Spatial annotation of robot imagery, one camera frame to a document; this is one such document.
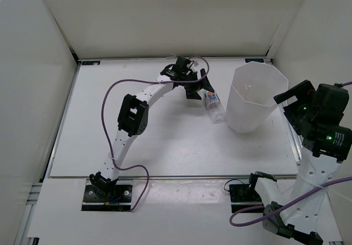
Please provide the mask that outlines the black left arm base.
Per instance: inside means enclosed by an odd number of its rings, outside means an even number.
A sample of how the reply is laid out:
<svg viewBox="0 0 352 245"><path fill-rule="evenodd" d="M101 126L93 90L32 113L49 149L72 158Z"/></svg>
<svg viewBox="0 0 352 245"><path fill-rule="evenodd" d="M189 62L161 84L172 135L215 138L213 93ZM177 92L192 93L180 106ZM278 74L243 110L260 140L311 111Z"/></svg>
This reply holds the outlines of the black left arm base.
<svg viewBox="0 0 352 245"><path fill-rule="evenodd" d="M125 212L131 209L133 182L105 179L98 172L90 174L82 196L81 211Z"/></svg>

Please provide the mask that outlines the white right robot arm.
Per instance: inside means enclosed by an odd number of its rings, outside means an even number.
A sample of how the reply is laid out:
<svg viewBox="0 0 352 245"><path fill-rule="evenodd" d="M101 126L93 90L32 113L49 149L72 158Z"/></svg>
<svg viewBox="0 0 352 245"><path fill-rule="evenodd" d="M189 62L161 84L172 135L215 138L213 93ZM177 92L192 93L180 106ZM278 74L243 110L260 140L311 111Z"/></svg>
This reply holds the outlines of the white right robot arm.
<svg viewBox="0 0 352 245"><path fill-rule="evenodd" d="M349 101L342 84L320 84L314 88L304 80L276 95L277 104L296 98L283 108L284 115L298 136L302 137L301 161L289 198L278 189L268 174L256 172L248 185L250 199L262 200L267 231L302 244L322 244L317 233L317 219L334 173L348 157L351 129L340 122Z"/></svg>

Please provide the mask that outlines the white octagonal plastic bin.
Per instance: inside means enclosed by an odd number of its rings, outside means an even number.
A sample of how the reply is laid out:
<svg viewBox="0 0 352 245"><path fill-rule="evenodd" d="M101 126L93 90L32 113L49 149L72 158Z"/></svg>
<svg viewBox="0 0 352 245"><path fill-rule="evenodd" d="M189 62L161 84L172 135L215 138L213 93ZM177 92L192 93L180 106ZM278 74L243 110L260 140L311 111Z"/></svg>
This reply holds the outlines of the white octagonal plastic bin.
<svg viewBox="0 0 352 245"><path fill-rule="evenodd" d="M278 107L273 97L288 85L273 65L252 61L236 68L226 106L228 127L239 134L253 132Z"/></svg>

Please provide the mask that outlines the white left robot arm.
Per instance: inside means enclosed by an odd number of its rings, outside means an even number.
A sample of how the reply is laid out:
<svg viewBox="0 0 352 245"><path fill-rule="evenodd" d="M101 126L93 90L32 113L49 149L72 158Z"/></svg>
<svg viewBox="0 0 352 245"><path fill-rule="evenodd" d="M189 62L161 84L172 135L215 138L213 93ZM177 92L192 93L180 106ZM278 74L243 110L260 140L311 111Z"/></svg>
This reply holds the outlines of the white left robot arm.
<svg viewBox="0 0 352 245"><path fill-rule="evenodd" d="M155 80L137 80L147 87L136 95L126 94L123 97L117 117L117 132L114 139L108 134L105 121L105 107L112 89L128 79L118 80L107 89L101 105L101 123L109 146L109 153L103 166L89 176L93 192L103 202L112 203L119 200L116 184L121 171L132 170L134 166L123 167L122 163L134 140L140 136L148 125L149 109L165 94L178 86L185 89L186 98L199 100L200 90L211 91L213 87L208 80L210 68L193 70L189 59L169 64Z"/></svg>

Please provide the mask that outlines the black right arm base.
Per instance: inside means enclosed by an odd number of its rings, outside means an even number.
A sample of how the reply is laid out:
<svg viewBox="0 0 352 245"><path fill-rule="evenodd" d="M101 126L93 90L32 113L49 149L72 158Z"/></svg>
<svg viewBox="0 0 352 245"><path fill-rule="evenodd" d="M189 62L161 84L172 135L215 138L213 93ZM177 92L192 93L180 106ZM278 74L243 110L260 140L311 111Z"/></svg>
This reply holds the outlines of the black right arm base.
<svg viewBox="0 0 352 245"><path fill-rule="evenodd" d="M262 200L251 185L256 179L257 176L251 173L246 182L243 179L234 178L224 184L223 190L230 195L232 213L247 208L251 209L246 210L244 213L263 212L264 206Z"/></svg>

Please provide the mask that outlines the white cap labeled bottle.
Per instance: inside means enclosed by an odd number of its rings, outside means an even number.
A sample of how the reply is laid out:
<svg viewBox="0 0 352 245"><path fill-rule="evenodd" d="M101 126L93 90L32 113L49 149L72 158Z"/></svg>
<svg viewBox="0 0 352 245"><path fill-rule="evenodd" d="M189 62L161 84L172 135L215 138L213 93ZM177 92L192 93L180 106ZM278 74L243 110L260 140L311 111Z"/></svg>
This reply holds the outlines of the white cap labeled bottle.
<svg viewBox="0 0 352 245"><path fill-rule="evenodd" d="M216 92L203 91L206 111L212 123L222 123L226 120L226 112Z"/></svg>

